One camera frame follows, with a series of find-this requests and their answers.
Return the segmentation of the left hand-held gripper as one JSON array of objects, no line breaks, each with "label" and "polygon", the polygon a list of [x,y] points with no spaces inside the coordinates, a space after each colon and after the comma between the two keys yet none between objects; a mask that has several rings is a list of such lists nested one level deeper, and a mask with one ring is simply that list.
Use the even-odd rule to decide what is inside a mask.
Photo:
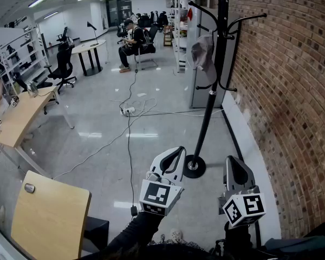
[{"label": "left hand-held gripper", "polygon": [[[170,148],[156,156],[142,181],[139,202],[141,210],[158,216],[167,216],[180,199],[184,188],[177,185],[183,178],[186,149]],[[173,181],[158,174],[174,174]]]}]

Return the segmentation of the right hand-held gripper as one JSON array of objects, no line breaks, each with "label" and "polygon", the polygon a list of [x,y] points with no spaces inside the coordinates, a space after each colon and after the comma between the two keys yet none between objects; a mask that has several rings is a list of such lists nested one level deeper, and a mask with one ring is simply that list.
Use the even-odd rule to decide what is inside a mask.
[{"label": "right hand-held gripper", "polygon": [[264,194],[255,185],[254,174],[249,166],[229,155],[225,159],[225,186],[232,185],[232,176],[236,184],[250,188],[236,193],[224,192],[218,198],[219,214],[226,215],[232,228],[254,224],[267,213]]}]

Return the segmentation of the grey cap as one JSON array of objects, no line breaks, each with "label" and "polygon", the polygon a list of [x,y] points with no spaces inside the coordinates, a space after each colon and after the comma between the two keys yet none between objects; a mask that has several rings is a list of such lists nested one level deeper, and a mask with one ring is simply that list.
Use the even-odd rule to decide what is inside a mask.
[{"label": "grey cap", "polygon": [[214,41],[213,35],[202,35],[191,48],[194,69],[203,71],[210,84],[217,79],[217,72],[213,62]]}]

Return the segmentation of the black metal coat rack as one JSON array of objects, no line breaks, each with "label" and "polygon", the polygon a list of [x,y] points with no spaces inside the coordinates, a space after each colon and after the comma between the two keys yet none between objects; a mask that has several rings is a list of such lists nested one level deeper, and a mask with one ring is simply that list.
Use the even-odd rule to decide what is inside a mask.
[{"label": "black metal coat rack", "polygon": [[202,87],[202,89],[209,90],[209,97],[205,108],[203,123],[200,129],[195,152],[193,154],[186,156],[186,162],[184,164],[184,169],[183,169],[183,175],[191,179],[200,178],[201,176],[204,175],[206,171],[206,163],[199,155],[200,155],[200,151],[202,150],[207,129],[209,127],[212,111],[217,97],[217,88],[220,87],[222,90],[230,91],[230,92],[237,91],[236,88],[228,88],[223,86],[221,83],[221,76],[224,67],[227,41],[234,40],[235,39],[234,34],[239,32],[239,30],[231,31],[230,29],[235,24],[241,24],[241,22],[245,20],[267,17],[267,14],[264,12],[258,15],[251,15],[251,16],[238,18],[229,24],[228,23],[229,0],[218,0],[218,2],[219,2],[219,6],[217,10],[217,16],[213,15],[207,9],[203,8],[202,6],[194,2],[188,3],[190,6],[193,6],[199,9],[201,12],[209,15],[216,24],[216,29],[213,30],[211,33],[212,50],[215,52],[215,58],[216,58],[216,63],[214,66],[216,70],[215,72],[216,78],[213,81],[211,81],[210,86]]}]

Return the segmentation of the person's left forearm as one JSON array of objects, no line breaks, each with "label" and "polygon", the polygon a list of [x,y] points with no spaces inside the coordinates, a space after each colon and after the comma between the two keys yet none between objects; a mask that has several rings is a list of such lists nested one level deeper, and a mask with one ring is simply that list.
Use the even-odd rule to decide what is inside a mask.
[{"label": "person's left forearm", "polygon": [[106,247],[106,257],[124,259],[126,256],[136,255],[152,240],[163,218],[164,216],[157,214],[139,212],[137,217]]}]

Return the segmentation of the person's right forearm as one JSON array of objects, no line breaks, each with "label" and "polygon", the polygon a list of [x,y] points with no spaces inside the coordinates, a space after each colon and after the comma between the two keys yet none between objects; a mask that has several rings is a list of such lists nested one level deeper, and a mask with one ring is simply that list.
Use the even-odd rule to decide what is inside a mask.
[{"label": "person's right forearm", "polygon": [[225,241],[224,250],[235,255],[241,256],[252,249],[251,235],[249,234],[249,226],[231,227],[230,222],[226,222],[224,226]]}]

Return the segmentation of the white metal shelving unit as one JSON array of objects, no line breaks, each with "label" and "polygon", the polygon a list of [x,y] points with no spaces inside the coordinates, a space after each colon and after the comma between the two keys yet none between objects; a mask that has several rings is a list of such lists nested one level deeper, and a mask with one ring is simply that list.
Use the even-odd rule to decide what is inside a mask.
[{"label": "white metal shelving unit", "polygon": [[[172,47],[178,73],[186,70],[189,1],[197,2],[199,0],[171,0]],[[206,0],[206,5],[210,5],[210,0]]]},{"label": "white metal shelving unit", "polygon": [[48,55],[44,49],[43,38],[38,27],[0,28],[0,80],[4,95],[17,95],[22,88],[15,82],[20,75],[27,84],[40,83],[47,79]]}]

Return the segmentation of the grey metal cabinet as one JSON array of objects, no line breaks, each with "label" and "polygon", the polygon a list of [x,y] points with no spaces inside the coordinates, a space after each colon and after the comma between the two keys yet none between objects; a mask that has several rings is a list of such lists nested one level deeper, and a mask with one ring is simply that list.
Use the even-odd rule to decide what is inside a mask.
[{"label": "grey metal cabinet", "polygon": [[[201,24],[207,29],[214,30],[216,28],[214,20],[205,13],[202,13],[199,9],[193,6],[189,7],[191,12],[191,18],[187,19],[187,38],[186,38],[186,74],[189,77],[189,107],[190,108],[205,108],[209,97],[208,89],[199,89],[197,86],[207,86],[209,81],[206,77],[206,73],[200,69],[195,69],[192,60],[191,48],[196,43],[197,39],[201,35],[207,35],[208,32],[204,29],[198,28],[197,25]],[[237,39],[228,40],[226,45],[225,59],[223,65],[223,71],[221,76],[222,86],[228,86],[228,79],[232,72],[232,66],[237,52]]]}]

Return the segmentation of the person's patterned garment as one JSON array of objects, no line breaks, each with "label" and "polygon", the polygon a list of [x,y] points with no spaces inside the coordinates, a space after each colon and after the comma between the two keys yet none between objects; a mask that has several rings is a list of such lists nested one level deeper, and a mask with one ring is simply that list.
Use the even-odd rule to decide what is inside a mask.
[{"label": "person's patterned garment", "polygon": [[199,246],[197,243],[195,242],[189,242],[186,240],[182,240],[179,243],[175,243],[173,241],[171,241],[170,236],[166,237],[164,234],[160,235],[160,240],[159,241],[155,241],[155,240],[151,240],[149,243],[149,245],[181,245],[183,248],[187,248],[187,249],[196,249],[197,251],[202,251],[205,252],[205,249],[203,249],[201,246]]}]

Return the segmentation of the black under-desk cabinet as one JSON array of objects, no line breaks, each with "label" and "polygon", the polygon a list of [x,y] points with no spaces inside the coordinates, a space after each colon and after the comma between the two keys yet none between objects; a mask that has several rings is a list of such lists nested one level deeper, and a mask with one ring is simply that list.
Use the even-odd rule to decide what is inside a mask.
[{"label": "black under-desk cabinet", "polygon": [[88,216],[83,235],[82,250],[96,253],[108,244],[109,221]]}]

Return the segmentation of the black cantilever visitor chair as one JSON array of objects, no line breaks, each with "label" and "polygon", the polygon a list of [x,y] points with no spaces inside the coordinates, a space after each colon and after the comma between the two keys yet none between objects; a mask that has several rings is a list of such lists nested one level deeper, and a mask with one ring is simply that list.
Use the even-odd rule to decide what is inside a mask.
[{"label": "black cantilever visitor chair", "polygon": [[154,39],[157,34],[158,27],[152,26],[149,28],[149,35],[151,37],[150,43],[143,43],[140,45],[138,52],[134,54],[135,63],[138,65],[139,70],[145,70],[150,68],[157,68],[158,64],[153,58],[143,59],[142,55],[150,55],[156,52],[156,48],[154,46]]}]

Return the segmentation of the small wooden shelf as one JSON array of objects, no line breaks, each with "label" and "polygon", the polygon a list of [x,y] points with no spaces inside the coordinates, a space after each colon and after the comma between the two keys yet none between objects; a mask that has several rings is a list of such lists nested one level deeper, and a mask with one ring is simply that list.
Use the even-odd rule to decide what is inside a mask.
[{"label": "small wooden shelf", "polygon": [[164,29],[163,29],[163,33],[164,33],[163,45],[164,46],[172,46],[173,27],[170,25],[165,25]]}]

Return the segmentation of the black office chair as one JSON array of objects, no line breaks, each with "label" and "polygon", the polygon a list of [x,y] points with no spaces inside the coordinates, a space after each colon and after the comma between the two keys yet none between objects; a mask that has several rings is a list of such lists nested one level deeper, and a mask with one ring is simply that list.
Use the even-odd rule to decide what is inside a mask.
[{"label": "black office chair", "polygon": [[117,44],[122,42],[123,38],[127,38],[127,36],[128,36],[127,28],[123,23],[119,24],[119,22],[117,22],[117,34],[116,35],[119,38],[119,41],[117,41]]},{"label": "black office chair", "polygon": [[166,15],[166,12],[163,11],[160,13],[159,18],[158,18],[158,29],[160,32],[163,31],[164,26],[168,25],[168,18]]},{"label": "black office chair", "polygon": [[[22,80],[22,77],[20,75],[15,75],[14,78],[15,78],[15,82],[22,88],[20,95],[27,92],[28,91],[27,84]],[[52,87],[53,84],[51,82],[47,82],[46,80],[47,79],[43,79],[40,83],[35,83],[34,81],[32,82],[36,85],[37,89]],[[17,104],[21,101],[20,95],[17,97],[17,101],[16,101]],[[52,96],[49,102],[55,102],[56,104],[59,104],[59,102],[55,97],[55,94]]]},{"label": "black office chair", "polygon": [[68,41],[67,30],[68,30],[68,27],[65,27],[64,30],[63,30],[63,34],[58,35],[58,39],[57,39],[58,42],[63,43],[63,42]]},{"label": "black office chair", "polygon": [[151,24],[151,18],[148,15],[142,15],[138,18],[138,26],[141,28],[150,28]]},{"label": "black office chair", "polygon": [[77,81],[76,76],[71,76],[73,72],[73,65],[70,61],[72,55],[72,47],[68,43],[62,43],[58,46],[57,53],[57,68],[51,71],[51,65],[44,66],[48,70],[48,78],[61,81],[57,84],[59,86],[57,93],[60,94],[60,89],[63,85],[71,85],[74,88],[73,80]]}]

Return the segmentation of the round beige table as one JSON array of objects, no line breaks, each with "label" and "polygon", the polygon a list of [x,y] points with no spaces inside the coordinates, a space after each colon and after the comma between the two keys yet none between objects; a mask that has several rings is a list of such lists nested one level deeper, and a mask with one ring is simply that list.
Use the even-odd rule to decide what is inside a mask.
[{"label": "round beige table", "polygon": [[[98,55],[98,47],[104,45],[106,40],[88,41],[83,42],[72,49],[71,54],[77,54],[81,63],[81,68],[85,77],[93,76],[102,71],[102,67]],[[83,60],[83,53],[88,53],[90,68],[86,69]]]}]

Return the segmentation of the dark glass door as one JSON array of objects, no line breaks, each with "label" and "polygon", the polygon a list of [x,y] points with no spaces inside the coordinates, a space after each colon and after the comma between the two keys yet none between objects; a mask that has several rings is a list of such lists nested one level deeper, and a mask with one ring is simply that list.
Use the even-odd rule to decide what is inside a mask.
[{"label": "dark glass door", "polygon": [[106,0],[109,27],[117,27],[132,15],[132,0]]}]

